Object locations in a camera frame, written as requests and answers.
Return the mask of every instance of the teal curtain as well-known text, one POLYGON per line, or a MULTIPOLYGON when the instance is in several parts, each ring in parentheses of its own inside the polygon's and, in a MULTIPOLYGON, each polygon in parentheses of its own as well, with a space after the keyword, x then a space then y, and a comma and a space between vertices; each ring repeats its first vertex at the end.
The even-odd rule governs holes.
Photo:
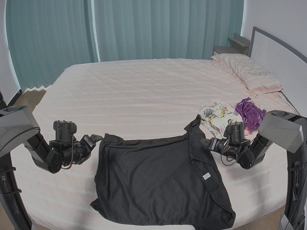
POLYGON ((49 86, 66 67, 94 62, 87 0, 7 0, 6 31, 24 91, 49 86))
POLYGON ((209 59, 241 33, 244 0, 7 0, 6 26, 23 90, 73 64, 209 59))

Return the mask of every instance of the bed sheet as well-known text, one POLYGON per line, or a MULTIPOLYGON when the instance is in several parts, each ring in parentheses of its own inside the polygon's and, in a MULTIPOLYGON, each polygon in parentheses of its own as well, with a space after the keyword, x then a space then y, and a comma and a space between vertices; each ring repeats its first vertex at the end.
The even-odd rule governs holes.
MULTIPOLYGON (((76 138, 105 133, 126 140, 183 135, 201 105, 210 98, 234 104, 250 97, 229 69, 214 60, 151 59, 74 65, 48 89, 33 114, 46 140, 53 140, 55 120, 73 121, 76 138)), ((279 92, 253 98, 266 110, 293 112, 279 92)), ((201 125, 207 138, 212 135, 201 125)), ((248 136, 253 139, 254 132, 248 136)), ((94 176, 98 146, 81 166, 50 174, 33 163, 23 145, 12 151, 22 198, 38 224, 72 230, 192 230, 192 226, 131 226, 110 222, 90 207, 97 198, 94 176)), ((236 212, 233 226, 256 220, 285 204, 286 151, 273 144, 262 163, 244 170, 226 167, 213 153, 236 212)))

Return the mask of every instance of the pile of clothes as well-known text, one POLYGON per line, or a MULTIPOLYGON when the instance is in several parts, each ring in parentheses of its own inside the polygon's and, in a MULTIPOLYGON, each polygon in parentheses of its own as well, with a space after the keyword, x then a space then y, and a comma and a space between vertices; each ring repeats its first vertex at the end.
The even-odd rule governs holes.
POLYGON ((201 116, 201 123, 215 138, 221 139, 224 136, 226 126, 232 122, 244 122, 245 136, 257 130, 263 121, 266 110, 261 110, 250 99, 243 99, 232 107, 220 99, 210 99, 198 113, 201 116))

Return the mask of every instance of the pillowcase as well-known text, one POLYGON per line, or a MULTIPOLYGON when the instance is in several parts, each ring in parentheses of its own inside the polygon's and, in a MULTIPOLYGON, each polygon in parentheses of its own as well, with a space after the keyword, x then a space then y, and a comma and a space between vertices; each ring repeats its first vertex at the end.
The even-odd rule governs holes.
POLYGON ((228 67, 232 74, 245 85, 252 97, 283 90, 281 82, 246 55, 218 54, 211 58, 228 67))

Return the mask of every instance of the headboard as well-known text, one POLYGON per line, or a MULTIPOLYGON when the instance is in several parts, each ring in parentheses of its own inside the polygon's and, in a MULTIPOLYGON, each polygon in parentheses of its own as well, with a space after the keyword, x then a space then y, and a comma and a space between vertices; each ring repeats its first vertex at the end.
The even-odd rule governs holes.
POLYGON ((307 117, 307 57, 255 26, 248 56, 282 83, 286 99, 307 117))

